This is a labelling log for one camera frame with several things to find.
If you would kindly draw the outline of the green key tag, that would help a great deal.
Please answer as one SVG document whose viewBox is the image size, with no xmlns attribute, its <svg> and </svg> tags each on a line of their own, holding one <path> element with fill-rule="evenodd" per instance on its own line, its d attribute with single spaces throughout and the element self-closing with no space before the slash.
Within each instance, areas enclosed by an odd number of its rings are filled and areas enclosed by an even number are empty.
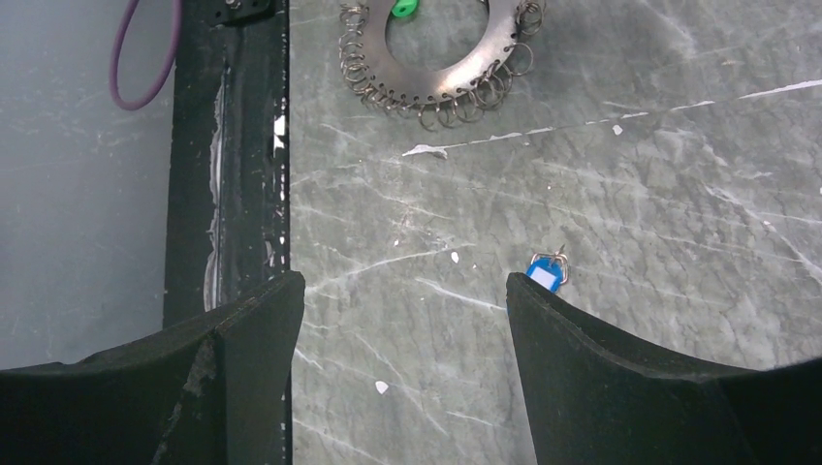
<svg viewBox="0 0 822 465">
<path fill-rule="evenodd" d="M 419 6 L 419 0 L 395 0 L 391 8 L 394 17 L 402 18 L 414 14 Z"/>
</svg>

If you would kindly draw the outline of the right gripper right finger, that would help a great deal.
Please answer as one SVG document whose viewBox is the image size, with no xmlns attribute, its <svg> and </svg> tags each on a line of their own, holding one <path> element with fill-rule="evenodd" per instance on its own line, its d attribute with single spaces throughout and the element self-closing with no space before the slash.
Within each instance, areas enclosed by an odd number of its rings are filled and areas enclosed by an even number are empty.
<svg viewBox="0 0 822 465">
<path fill-rule="evenodd" d="M 600 320 L 522 273 L 507 307 L 541 464 L 817 464 L 821 362 L 757 371 Z"/>
</svg>

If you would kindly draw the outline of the blue key tag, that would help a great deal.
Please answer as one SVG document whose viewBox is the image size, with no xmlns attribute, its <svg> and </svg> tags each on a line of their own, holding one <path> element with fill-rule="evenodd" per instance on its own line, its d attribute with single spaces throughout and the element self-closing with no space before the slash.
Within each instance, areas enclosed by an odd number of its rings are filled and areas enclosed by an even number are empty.
<svg viewBox="0 0 822 465">
<path fill-rule="evenodd" d="M 535 253 L 525 274 L 549 292 L 556 294 L 568 282 L 569 269 L 565 245 L 561 245 L 551 253 Z"/>
</svg>

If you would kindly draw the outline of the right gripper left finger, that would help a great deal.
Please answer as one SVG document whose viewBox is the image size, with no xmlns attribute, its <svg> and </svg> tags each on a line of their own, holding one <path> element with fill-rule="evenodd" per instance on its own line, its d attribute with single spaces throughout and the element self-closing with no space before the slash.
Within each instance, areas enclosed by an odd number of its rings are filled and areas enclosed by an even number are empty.
<svg viewBox="0 0 822 465">
<path fill-rule="evenodd" d="M 1 374 L 5 464 L 289 464 L 288 390 L 305 281 L 73 364 Z"/>
</svg>

